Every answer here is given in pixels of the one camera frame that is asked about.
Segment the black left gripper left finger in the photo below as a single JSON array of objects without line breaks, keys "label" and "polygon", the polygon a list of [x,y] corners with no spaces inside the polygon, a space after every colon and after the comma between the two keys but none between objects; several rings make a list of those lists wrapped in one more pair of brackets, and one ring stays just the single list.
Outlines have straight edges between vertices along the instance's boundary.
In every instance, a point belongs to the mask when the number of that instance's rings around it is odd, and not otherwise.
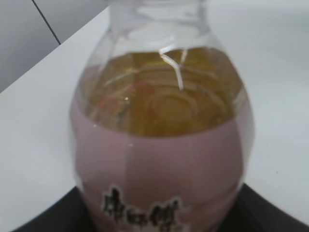
[{"label": "black left gripper left finger", "polygon": [[76,187],[15,232],[94,232],[86,206]]}]

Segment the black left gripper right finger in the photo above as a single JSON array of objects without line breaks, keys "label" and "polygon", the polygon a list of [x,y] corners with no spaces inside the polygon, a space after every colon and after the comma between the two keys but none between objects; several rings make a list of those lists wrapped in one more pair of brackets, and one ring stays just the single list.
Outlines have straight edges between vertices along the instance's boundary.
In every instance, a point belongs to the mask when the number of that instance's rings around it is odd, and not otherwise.
[{"label": "black left gripper right finger", "polygon": [[243,185],[231,211],[233,232],[307,232],[308,225],[275,207],[248,185]]}]

